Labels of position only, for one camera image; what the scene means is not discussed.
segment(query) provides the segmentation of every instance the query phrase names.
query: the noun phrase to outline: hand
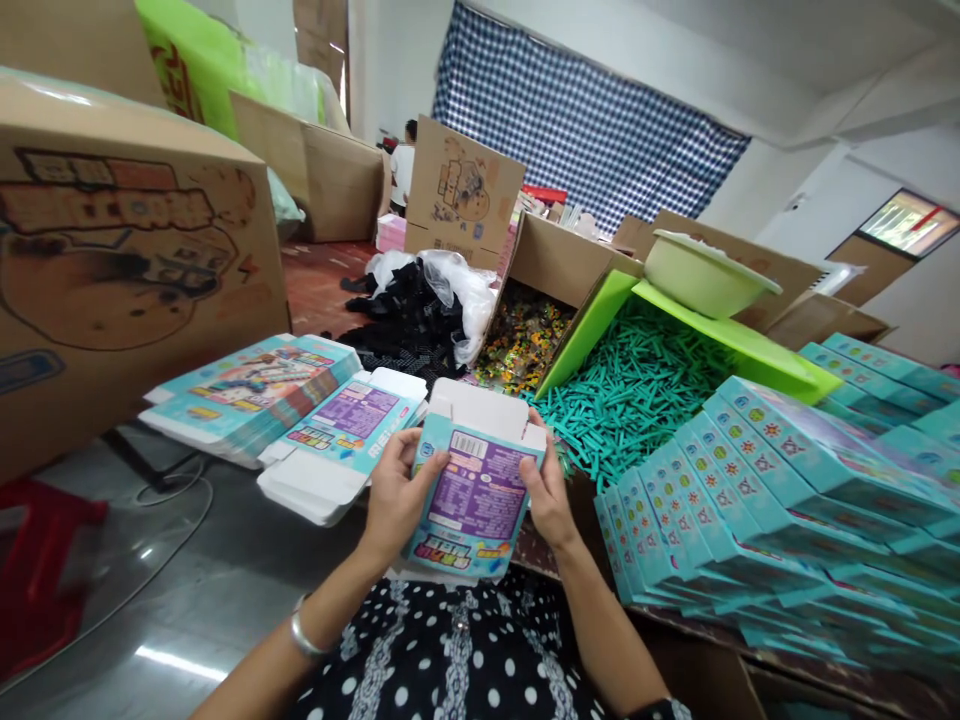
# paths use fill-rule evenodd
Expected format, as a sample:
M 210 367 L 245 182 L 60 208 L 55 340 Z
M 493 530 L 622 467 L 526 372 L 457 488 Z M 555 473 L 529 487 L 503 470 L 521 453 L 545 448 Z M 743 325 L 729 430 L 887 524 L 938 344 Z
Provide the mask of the hand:
M 546 429 L 547 424 L 533 408 L 530 408 L 530 422 Z M 563 550 L 580 539 L 580 531 L 573 522 L 570 503 L 567 500 L 567 486 L 563 479 L 563 470 L 557 451 L 553 447 L 553 434 L 547 433 L 547 451 L 543 465 L 537 470 L 533 458 L 520 461 L 520 479 L 530 493 L 530 514 L 533 524 L 554 551 Z
M 410 469 L 421 432 L 420 428 L 412 428 L 395 433 L 370 474 L 370 507 L 360 548 L 384 569 L 413 535 L 427 493 L 450 459 L 449 453 L 434 453 L 411 480 Z

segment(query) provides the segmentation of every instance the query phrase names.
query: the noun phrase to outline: polka dot skirt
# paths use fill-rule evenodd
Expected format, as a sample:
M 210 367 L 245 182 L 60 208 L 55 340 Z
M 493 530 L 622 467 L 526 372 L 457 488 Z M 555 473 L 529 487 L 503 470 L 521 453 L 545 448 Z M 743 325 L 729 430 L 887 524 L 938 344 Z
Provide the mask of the polka dot skirt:
M 580 665 L 560 587 L 511 568 L 498 585 L 475 588 L 378 582 L 289 717 L 613 716 Z M 690 713 L 664 700 L 630 718 Z

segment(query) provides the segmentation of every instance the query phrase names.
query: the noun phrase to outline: silver bangle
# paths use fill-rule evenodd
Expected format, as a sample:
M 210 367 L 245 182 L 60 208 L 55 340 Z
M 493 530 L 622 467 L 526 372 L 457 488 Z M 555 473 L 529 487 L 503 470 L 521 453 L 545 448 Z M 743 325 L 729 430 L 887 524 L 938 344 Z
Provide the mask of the silver bangle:
M 297 648 L 299 648 L 300 652 L 311 660 L 317 660 L 326 655 L 326 652 L 310 642 L 307 636 L 303 634 L 303 628 L 300 626 L 300 607 L 309 595 L 310 594 L 307 593 L 297 601 L 297 606 L 294 608 L 293 615 L 290 618 L 290 633 L 293 635 L 293 642 Z

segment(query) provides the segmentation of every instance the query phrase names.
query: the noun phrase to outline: barcode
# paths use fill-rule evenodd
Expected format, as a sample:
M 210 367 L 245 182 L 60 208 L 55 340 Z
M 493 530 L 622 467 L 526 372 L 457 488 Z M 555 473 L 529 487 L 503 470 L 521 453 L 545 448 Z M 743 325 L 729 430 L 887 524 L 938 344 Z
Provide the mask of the barcode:
M 486 441 L 464 435 L 463 433 L 455 432 L 450 446 L 454 450 L 465 452 L 467 455 L 473 455 L 474 457 L 483 458 L 487 456 Z

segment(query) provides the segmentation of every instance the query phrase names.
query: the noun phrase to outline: checkered curtain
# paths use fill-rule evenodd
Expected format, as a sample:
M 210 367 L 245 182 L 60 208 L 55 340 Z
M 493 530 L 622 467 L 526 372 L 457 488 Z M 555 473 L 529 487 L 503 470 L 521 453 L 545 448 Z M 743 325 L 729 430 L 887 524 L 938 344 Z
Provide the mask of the checkered curtain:
M 696 218 L 744 137 L 655 90 L 455 4 L 433 117 L 523 162 L 614 233 L 625 214 Z

